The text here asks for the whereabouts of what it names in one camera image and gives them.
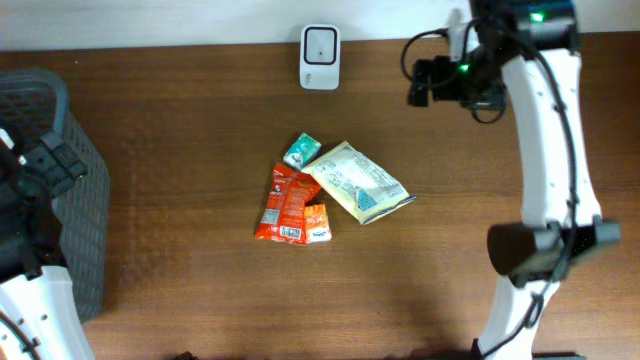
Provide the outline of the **cream snack bag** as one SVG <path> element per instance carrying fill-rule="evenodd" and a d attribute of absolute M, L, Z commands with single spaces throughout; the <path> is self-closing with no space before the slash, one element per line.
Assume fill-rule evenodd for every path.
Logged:
<path fill-rule="evenodd" d="M 361 225 L 375 222 L 416 199 L 383 168 L 347 141 L 302 169 Z"/>

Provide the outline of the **teal tissue pack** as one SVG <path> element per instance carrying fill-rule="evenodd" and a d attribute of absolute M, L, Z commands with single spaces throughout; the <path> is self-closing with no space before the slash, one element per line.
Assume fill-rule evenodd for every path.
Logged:
<path fill-rule="evenodd" d="M 302 133 L 287 150 L 283 161 L 297 171 L 308 165 L 318 154 L 321 143 L 306 133 Z"/>

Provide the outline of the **orange tissue pack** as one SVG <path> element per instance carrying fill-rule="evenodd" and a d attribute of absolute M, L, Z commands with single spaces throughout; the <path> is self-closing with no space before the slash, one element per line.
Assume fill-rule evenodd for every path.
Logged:
<path fill-rule="evenodd" d="M 324 204 L 305 207 L 304 230 L 307 244 L 328 242 L 332 239 L 328 214 Z"/>

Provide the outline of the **red snack bag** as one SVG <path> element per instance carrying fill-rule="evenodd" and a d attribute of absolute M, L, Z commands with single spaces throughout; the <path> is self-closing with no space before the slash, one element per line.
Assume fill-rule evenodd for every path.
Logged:
<path fill-rule="evenodd" d="M 255 239 L 305 245 L 305 207 L 320 190 L 310 175 L 276 164 Z"/>

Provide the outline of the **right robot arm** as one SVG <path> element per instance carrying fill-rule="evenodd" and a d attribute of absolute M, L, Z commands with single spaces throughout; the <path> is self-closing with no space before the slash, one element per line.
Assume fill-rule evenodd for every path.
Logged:
<path fill-rule="evenodd" d="M 455 101 L 473 116 L 515 115 L 521 220 L 495 224 L 487 249 L 498 280 L 472 359 L 529 359 L 543 312 L 571 269 L 617 245 L 591 183 L 579 105 L 581 54 L 570 1 L 474 1 L 439 29 L 449 54 L 404 65 L 408 101 Z"/>

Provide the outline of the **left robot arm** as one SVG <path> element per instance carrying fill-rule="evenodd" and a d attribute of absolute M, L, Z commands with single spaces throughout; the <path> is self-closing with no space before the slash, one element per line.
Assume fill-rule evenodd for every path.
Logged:
<path fill-rule="evenodd" d="M 1 355 L 91 359 L 60 239 L 55 199 L 87 173 L 62 137 L 35 144 L 1 124 Z"/>

